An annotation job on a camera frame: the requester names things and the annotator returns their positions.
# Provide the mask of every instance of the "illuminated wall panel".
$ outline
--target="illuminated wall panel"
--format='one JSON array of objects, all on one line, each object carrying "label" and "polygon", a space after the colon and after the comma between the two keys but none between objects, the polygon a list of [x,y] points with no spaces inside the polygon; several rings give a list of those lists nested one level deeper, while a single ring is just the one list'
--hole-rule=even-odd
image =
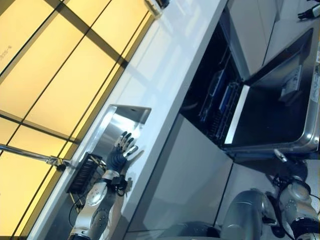
[{"label": "illuminated wall panel", "polygon": [[0,110],[23,118],[82,36],[58,14],[0,84]]},{"label": "illuminated wall panel", "polygon": [[111,0],[70,0],[66,5],[87,25],[91,26],[110,1]]},{"label": "illuminated wall panel", "polygon": [[92,29],[122,53],[146,13],[142,0],[112,0]]},{"label": "illuminated wall panel", "polygon": [[114,64],[85,37],[26,119],[70,135]]},{"label": "illuminated wall panel", "polygon": [[[64,143],[64,140],[21,126],[11,140],[10,146],[54,156],[59,153]],[[43,161],[8,152],[2,153],[0,157],[1,236],[11,236],[49,168],[50,165]]]},{"label": "illuminated wall panel", "polygon": [[7,144],[17,127],[17,123],[0,117],[0,144]]},{"label": "illuminated wall panel", "polygon": [[53,10],[44,0],[14,0],[0,15],[0,73]]},{"label": "illuminated wall panel", "polygon": [[[70,158],[150,20],[143,0],[0,2],[0,143]],[[28,234],[59,176],[0,151],[0,236]]]}]

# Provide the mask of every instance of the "robotic hand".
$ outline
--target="robotic hand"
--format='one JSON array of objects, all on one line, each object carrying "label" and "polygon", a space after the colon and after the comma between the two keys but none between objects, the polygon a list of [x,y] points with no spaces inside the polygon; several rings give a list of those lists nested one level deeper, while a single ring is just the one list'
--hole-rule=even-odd
[{"label": "robotic hand", "polygon": [[[308,169],[304,161],[289,160],[279,150],[277,158],[289,171],[289,177],[275,176],[272,184],[276,197],[256,189],[238,194],[224,219],[221,238],[226,240],[259,240],[262,224],[271,226],[273,234],[292,240],[320,240],[318,214],[311,205],[311,189],[306,184]],[[284,227],[287,223],[294,238]]]},{"label": "robotic hand", "polygon": [[137,146],[131,146],[133,140],[131,133],[125,131],[115,142],[106,160],[106,171],[86,196],[68,240],[98,240],[105,231],[116,194],[123,196],[127,187],[120,173],[127,157],[138,150]]}]

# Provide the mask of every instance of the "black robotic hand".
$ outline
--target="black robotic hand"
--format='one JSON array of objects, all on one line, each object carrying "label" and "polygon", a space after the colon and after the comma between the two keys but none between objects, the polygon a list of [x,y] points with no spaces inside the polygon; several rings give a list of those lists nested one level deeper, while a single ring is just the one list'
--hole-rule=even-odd
[{"label": "black robotic hand", "polygon": [[138,150],[137,146],[131,146],[134,138],[132,134],[125,131],[115,142],[113,149],[106,159],[106,169],[121,173],[124,168],[127,157]]}]

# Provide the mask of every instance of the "robot finger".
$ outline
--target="robot finger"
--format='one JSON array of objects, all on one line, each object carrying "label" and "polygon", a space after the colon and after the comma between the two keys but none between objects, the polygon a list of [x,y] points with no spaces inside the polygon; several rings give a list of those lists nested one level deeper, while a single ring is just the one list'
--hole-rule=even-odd
[{"label": "robot finger", "polygon": [[135,153],[138,150],[138,146],[132,146],[129,148],[129,150],[125,151],[123,153],[123,156],[125,158],[129,157],[130,155],[132,155],[133,153]]},{"label": "robot finger", "polygon": [[119,148],[120,147],[120,143],[122,142],[123,138],[125,137],[125,135],[127,135],[127,131],[123,132],[118,139],[115,141],[114,146]]},{"label": "robot finger", "polygon": [[129,146],[132,147],[131,143],[134,141],[135,139],[133,137],[131,137],[128,141],[126,141],[126,143],[123,146],[123,151],[127,151],[127,149],[129,149]]},{"label": "robot finger", "polygon": [[128,139],[131,137],[131,133],[128,133],[123,139],[122,139],[122,141],[120,142],[120,148],[121,148],[121,150],[123,150],[124,151],[124,147],[126,146],[126,143],[127,143],[127,141],[128,141]]}]

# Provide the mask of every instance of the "metal pole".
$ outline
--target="metal pole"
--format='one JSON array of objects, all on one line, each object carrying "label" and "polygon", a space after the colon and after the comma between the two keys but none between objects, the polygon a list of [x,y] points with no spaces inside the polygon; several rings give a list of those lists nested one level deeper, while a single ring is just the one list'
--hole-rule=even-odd
[{"label": "metal pole", "polygon": [[48,162],[52,158],[50,156],[38,154],[38,153],[35,153],[32,151],[23,150],[23,149],[13,147],[13,146],[7,146],[4,144],[0,144],[0,150],[6,151],[9,153],[13,153],[13,154],[18,154],[18,155],[25,156],[25,157],[32,158],[32,159],[37,159],[37,160],[44,161],[44,162]]}]

